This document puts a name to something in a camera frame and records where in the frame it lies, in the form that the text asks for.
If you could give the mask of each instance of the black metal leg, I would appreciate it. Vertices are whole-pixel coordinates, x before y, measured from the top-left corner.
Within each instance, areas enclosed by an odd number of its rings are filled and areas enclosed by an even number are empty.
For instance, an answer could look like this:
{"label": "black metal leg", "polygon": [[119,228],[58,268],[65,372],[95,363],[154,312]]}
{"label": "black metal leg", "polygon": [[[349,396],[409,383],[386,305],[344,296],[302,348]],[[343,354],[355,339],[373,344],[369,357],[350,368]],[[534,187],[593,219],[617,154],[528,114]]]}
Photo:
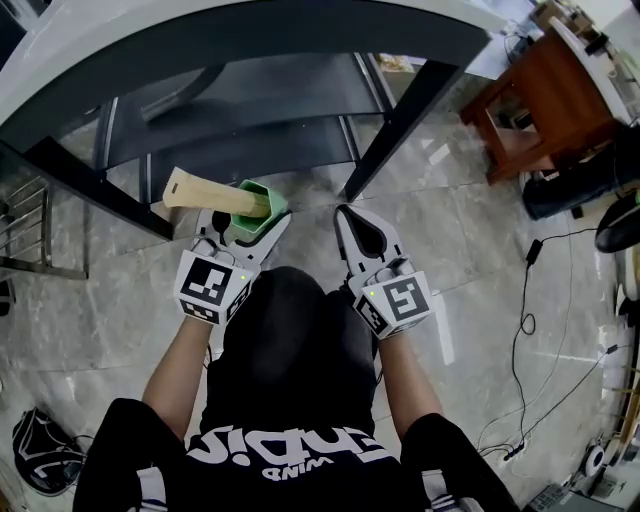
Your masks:
{"label": "black metal leg", "polygon": [[422,66],[347,181],[347,201],[358,197],[462,73],[463,67],[441,62],[427,61]]}
{"label": "black metal leg", "polygon": [[0,142],[0,153],[112,215],[165,240],[173,238],[173,226],[162,217],[109,183],[99,173],[47,137],[24,155]]}

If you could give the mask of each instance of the power cord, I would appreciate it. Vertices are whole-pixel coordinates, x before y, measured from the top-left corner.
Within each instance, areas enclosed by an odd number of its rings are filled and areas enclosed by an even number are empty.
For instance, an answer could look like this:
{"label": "power cord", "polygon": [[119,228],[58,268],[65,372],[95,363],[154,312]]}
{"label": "power cord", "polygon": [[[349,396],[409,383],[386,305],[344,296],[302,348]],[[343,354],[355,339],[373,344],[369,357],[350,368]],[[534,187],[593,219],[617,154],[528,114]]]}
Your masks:
{"label": "power cord", "polygon": [[578,389],[580,387],[580,384],[582,384],[585,380],[587,380],[587,377],[589,377],[589,375],[591,375],[591,373],[593,372],[593,370],[595,370],[598,365],[600,364],[600,361],[602,361],[606,356],[608,356],[609,354],[613,354],[614,352],[617,352],[618,350],[620,350],[621,348],[629,348],[631,347],[631,345],[622,345],[621,347],[619,347],[618,345],[611,345],[604,354],[602,354],[598,360],[594,363],[594,365],[591,367],[591,369],[585,373],[584,377],[582,377],[578,383],[573,386],[573,388],[571,388],[571,391],[569,391],[566,395],[564,395],[559,401],[558,403],[556,403],[556,405],[554,405],[551,409],[549,409],[546,414],[544,416],[542,416],[539,420],[537,420],[533,426],[527,430],[525,432],[525,436],[528,436],[533,429],[535,429],[547,416],[549,416],[553,411],[555,411],[567,398],[569,398],[569,396],[571,395],[571,393],[573,393],[576,389]]}
{"label": "power cord", "polygon": [[[505,456],[504,460],[509,460],[510,458],[514,457],[515,455],[520,453],[522,450],[524,450],[524,448],[525,448],[525,438],[526,438],[527,434],[531,431],[531,429],[530,429],[529,431],[527,431],[527,433],[524,432],[524,418],[525,418],[525,415],[526,415],[526,412],[527,412],[527,407],[529,405],[531,405],[532,403],[534,403],[538,399],[538,397],[542,393],[543,389],[545,388],[545,386],[547,385],[547,383],[551,379],[551,376],[555,372],[556,366],[558,364],[558,360],[560,358],[560,353],[562,351],[562,346],[564,345],[564,341],[565,341],[565,338],[566,338],[567,326],[568,326],[568,323],[569,323],[569,310],[571,308],[571,288],[572,288],[572,284],[573,284],[573,255],[571,254],[571,241],[569,241],[569,251],[570,251],[570,257],[571,257],[571,272],[570,272],[570,279],[569,279],[569,281],[570,281],[569,282],[569,304],[567,306],[567,317],[566,317],[566,321],[565,321],[564,334],[562,336],[562,341],[560,342],[560,347],[558,349],[558,353],[556,355],[556,360],[554,362],[553,368],[551,369],[551,372],[549,373],[549,375],[545,379],[542,387],[538,391],[538,393],[537,393],[536,397],[534,398],[534,400],[532,400],[529,404],[527,404],[526,400],[524,398],[524,391],[523,391],[523,388],[522,388],[522,383],[520,382],[520,379],[519,379],[519,377],[518,377],[518,375],[516,373],[515,355],[516,355],[516,344],[517,344],[518,336],[520,335],[520,332],[525,333],[527,336],[531,336],[536,331],[536,318],[535,318],[535,316],[532,313],[525,313],[526,296],[527,296],[527,284],[529,282],[529,270],[531,269],[531,267],[537,261],[538,256],[540,255],[540,252],[542,251],[542,247],[543,247],[545,242],[547,242],[549,240],[559,239],[559,238],[567,238],[567,237],[570,237],[570,236],[573,236],[573,235],[578,235],[580,233],[585,233],[587,231],[596,231],[596,228],[587,228],[587,229],[582,229],[580,231],[574,231],[574,232],[566,233],[564,235],[550,236],[550,237],[544,238],[543,240],[537,240],[536,239],[531,244],[531,248],[529,249],[529,252],[527,253],[527,257],[526,257],[527,266],[526,266],[526,269],[525,269],[524,286],[522,288],[522,306],[520,308],[519,326],[518,326],[518,330],[516,331],[516,333],[515,333],[515,335],[513,337],[513,342],[512,342],[512,345],[511,345],[511,373],[513,374],[513,377],[514,377],[514,379],[516,381],[516,384],[518,385],[518,390],[520,392],[520,399],[521,399],[521,402],[522,402],[522,407],[520,409],[518,409],[517,411],[513,411],[511,413],[508,413],[508,414],[506,414],[506,415],[504,415],[502,417],[496,418],[495,420],[492,420],[489,423],[487,423],[487,425],[483,428],[483,430],[482,430],[482,432],[480,434],[480,437],[478,439],[478,443],[476,445],[476,448],[478,449],[478,451],[479,451],[479,453],[481,454],[482,457],[486,457],[487,455],[490,455],[491,453],[494,453],[495,451],[504,450],[505,452],[507,452],[507,455]],[[530,322],[532,324],[530,329],[527,329],[525,327],[525,324],[527,322]],[[599,362],[600,361],[598,361],[596,363],[596,365],[594,366],[594,368],[592,368],[590,370],[590,372],[595,369],[595,367],[598,365]],[[569,394],[571,394],[573,391],[575,391],[575,389],[577,389],[577,387],[584,381],[584,379],[586,379],[588,377],[588,375],[589,374],[585,375],[583,380],[580,381],[578,383],[578,385],[576,386],[576,388],[574,388]],[[493,423],[495,423],[495,422],[497,422],[497,421],[499,421],[501,419],[504,419],[504,418],[510,416],[511,414],[515,414],[516,412],[522,412],[522,414],[520,415],[520,443],[517,446],[513,446],[513,445],[511,445],[509,443],[501,443],[501,444],[496,444],[496,445],[493,445],[493,446],[487,446],[485,448],[480,449],[480,443],[482,442],[482,436],[484,435],[484,432],[486,431],[486,429],[490,425],[492,425]]]}

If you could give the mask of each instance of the wooden handle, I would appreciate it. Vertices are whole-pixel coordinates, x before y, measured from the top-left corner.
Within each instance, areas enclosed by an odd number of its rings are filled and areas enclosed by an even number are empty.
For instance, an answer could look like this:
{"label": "wooden handle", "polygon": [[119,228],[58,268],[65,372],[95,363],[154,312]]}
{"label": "wooden handle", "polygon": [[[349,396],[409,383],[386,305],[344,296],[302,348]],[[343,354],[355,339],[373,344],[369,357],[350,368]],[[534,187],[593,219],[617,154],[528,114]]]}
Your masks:
{"label": "wooden handle", "polygon": [[204,180],[176,167],[162,196],[169,207],[209,208],[245,217],[268,217],[269,198],[248,190]]}

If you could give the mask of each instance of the wooden stool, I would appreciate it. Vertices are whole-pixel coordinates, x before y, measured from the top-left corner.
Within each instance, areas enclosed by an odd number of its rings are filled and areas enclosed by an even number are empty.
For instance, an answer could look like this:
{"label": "wooden stool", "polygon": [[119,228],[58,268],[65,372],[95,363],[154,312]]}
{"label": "wooden stool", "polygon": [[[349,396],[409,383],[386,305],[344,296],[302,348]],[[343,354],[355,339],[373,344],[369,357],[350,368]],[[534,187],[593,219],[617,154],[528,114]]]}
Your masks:
{"label": "wooden stool", "polygon": [[[507,91],[529,111],[536,132],[496,128],[487,109]],[[490,184],[541,167],[574,164],[586,150],[610,141],[623,127],[554,29],[467,105],[460,117],[478,127],[492,154],[496,167],[487,177]]]}

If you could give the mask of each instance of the black bag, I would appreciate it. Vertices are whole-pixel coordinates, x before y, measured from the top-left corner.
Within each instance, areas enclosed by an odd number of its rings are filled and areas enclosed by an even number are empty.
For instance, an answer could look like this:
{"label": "black bag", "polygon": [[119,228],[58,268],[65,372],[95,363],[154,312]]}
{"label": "black bag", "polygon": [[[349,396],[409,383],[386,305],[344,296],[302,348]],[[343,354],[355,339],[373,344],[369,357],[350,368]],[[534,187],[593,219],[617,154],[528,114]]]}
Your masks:
{"label": "black bag", "polygon": [[533,220],[576,208],[603,194],[640,180],[640,126],[626,128],[591,160],[558,169],[550,181],[529,180],[522,200]]}
{"label": "black bag", "polygon": [[42,411],[23,413],[13,427],[16,469],[44,496],[58,496],[77,480],[85,454],[76,442]]}

